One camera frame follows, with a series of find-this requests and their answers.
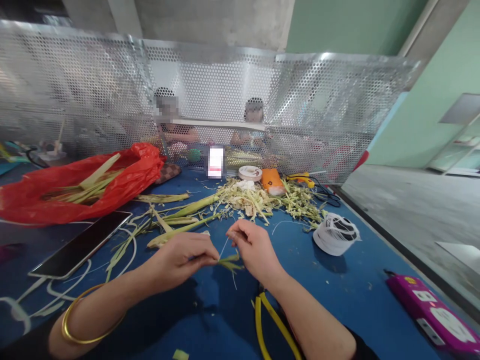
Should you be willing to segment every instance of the hand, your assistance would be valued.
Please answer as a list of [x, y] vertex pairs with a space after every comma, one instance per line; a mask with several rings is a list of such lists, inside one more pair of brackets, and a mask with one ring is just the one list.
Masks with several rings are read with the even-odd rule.
[[265, 287], [285, 274], [264, 228], [241, 219], [228, 229], [226, 235], [232, 239], [232, 246], [238, 247], [248, 271]]
[[137, 270], [153, 295], [177, 287], [202, 267], [216, 265], [219, 257], [210, 236], [181, 232]]

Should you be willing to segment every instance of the bracelet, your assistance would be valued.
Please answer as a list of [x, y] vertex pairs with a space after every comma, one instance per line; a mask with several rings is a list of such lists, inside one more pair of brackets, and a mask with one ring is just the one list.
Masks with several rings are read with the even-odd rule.
[[100, 340], [102, 340], [103, 338], [107, 337], [108, 335], [110, 335], [110, 333], [115, 330], [115, 328], [122, 322], [122, 320], [124, 319], [125, 317], [125, 314], [122, 315], [122, 317], [120, 318], [120, 320], [118, 320], [118, 322], [110, 329], [108, 330], [105, 334], [103, 334], [102, 336], [99, 336], [97, 338], [94, 338], [94, 339], [91, 339], [91, 340], [80, 340], [80, 339], [77, 339], [76, 337], [74, 337], [72, 334], [70, 334], [69, 332], [69, 329], [67, 327], [67, 321], [69, 319], [69, 316], [70, 316], [70, 312], [72, 312], [72, 309], [74, 308], [74, 306], [76, 304], [78, 304], [78, 302], [87, 294], [91, 293], [93, 290], [96, 290], [98, 288], [101, 288], [103, 285], [105, 285], [104, 283], [103, 284], [100, 284], [100, 285], [96, 285], [94, 287], [91, 287], [89, 288], [87, 291], [83, 292], [79, 297], [77, 297], [72, 303], [71, 305], [68, 307], [68, 309], [66, 310], [65, 312], [65, 315], [63, 316], [63, 320], [61, 321], [61, 334], [63, 336], [63, 338], [67, 341], [71, 341], [73, 343], [76, 343], [76, 344], [80, 344], [80, 345], [87, 345], [87, 344], [93, 344], [93, 343], [96, 343]]

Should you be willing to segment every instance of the plastic bag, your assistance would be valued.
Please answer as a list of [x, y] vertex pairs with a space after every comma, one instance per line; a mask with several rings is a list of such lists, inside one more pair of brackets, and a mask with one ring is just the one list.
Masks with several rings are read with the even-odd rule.
[[[93, 205], [44, 201], [53, 188], [80, 184], [113, 155], [120, 158], [110, 171], [125, 168]], [[99, 218], [118, 209], [160, 177], [166, 158], [152, 144], [135, 143], [130, 149], [97, 155], [64, 166], [49, 167], [23, 176], [19, 182], [0, 187], [0, 217], [23, 224], [67, 224]]]

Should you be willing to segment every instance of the blue table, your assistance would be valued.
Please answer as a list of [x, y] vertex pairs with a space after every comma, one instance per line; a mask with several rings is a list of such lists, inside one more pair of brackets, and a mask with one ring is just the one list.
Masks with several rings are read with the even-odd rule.
[[[22, 174], [31, 170], [29, 165], [22, 164], [2, 176], [0, 185], [18, 181]], [[204, 186], [218, 186], [218, 180], [201, 183], [195, 178], [201, 181], [206, 179], [202, 173], [184, 170], [177, 178], [150, 187], [146, 193], [178, 194], [189, 190], [194, 193], [187, 200], [191, 202], [214, 192]], [[147, 204], [133, 201], [121, 208], [134, 215], [146, 209]], [[410, 276], [418, 274], [345, 205], [340, 208], [327, 206], [326, 210], [353, 221], [363, 241], [356, 242], [343, 256], [327, 255], [313, 243], [312, 233], [304, 233], [303, 227], [292, 223], [289, 215], [276, 211], [266, 229], [285, 270], [339, 321], [363, 337], [381, 359], [448, 359], [448, 356], [431, 347], [416, 328], [385, 284], [383, 269]], [[209, 230], [213, 244], [220, 251], [226, 240], [225, 232], [233, 222], [234, 219], [215, 220], [209, 228], [201, 226], [196, 231]], [[36, 280], [28, 277], [27, 272], [87, 226], [68, 224], [25, 228], [0, 224], [3, 239], [25, 243], [21, 255], [0, 265], [0, 296], [18, 298]], [[113, 254], [111, 250], [126, 236], [126, 233], [118, 233], [91, 258], [90, 270], [94, 271], [88, 273], [68, 295], [76, 297], [105, 281], [105, 269]], [[150, 233], [137, 238], [138, 251], [131, 269], [152, 256], [154, 250], [147, 249], [146, 245], [154, 236]], [[132, 251], [130, 246], [114, 268], [112, 277], [125, 267]], [[223, 256], [233, 253], [234, 250], [227, 246]], [[74, 277], [83, 274], [86, 266], [84, 264]], [[261, 359], [251, 303], [255, 299], [257, 282], [247, 271], [239, 272], [235, 280], [238, 290], [235, 290], [231, 273], [225, 268], [215, 266], [201, 269], [178, 288], [153, 296], [132, 308], [118, 329], [90, 357], [171, 359], [175, 349], [182, 349], [190, 354], [191, 359]], [[73, 281], [56, 281], [53, 289], [62, 292]], [[21, 305], [28, 314], [32, 314], [52, 299], [46, 292], [46, 284], [43, 284], [28, 295]], [[32, 326], [36, 327], [45, 320], [33, 318]], [[10, 308], [4, 303], [0, 303], [0, 324], [0, 347], [23, 333], [23, 324], [11, 318]], [[268, 315], [263, 317], [263, 332], [273, 359], [293, 358], [290, 348]]]

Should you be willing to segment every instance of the phone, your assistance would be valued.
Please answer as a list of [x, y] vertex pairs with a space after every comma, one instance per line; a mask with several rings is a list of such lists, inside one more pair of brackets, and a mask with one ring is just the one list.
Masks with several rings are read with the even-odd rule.
[[221, 179], [225, 174], [225, 148], [211, 145], [208, 149], [206, 175], [209, 179]]
[[131, 216], [131, 212], [114, 211], [101, 217], [80, 235], [35, 267], [28, 275], [58, 280], [68, 278]]

